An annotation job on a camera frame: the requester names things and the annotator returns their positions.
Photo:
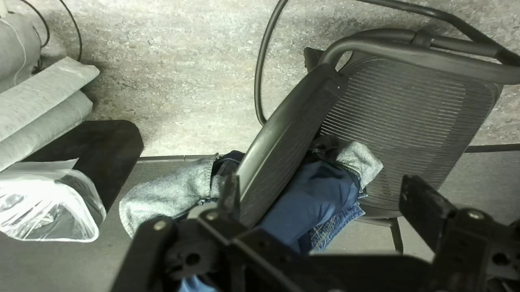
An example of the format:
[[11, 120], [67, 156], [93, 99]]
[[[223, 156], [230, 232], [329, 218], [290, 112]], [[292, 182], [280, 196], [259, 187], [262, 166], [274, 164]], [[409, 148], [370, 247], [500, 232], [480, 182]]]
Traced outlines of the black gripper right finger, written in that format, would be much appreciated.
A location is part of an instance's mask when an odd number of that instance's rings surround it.
[[456, 208], [415, 175], [402, 177], [397, 206], [433, 252], [420, 292], [520, 292], [518, 221]]

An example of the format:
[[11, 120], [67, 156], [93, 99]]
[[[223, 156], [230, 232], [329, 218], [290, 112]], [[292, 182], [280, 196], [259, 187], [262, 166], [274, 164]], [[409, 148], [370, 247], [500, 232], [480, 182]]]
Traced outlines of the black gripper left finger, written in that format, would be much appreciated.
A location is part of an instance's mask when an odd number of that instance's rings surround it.
[[215, 208], [194, 219], [154, 216], [141, 222], [110, 292], [280, 292], [238, 252], [238, 177], [223, 180]]

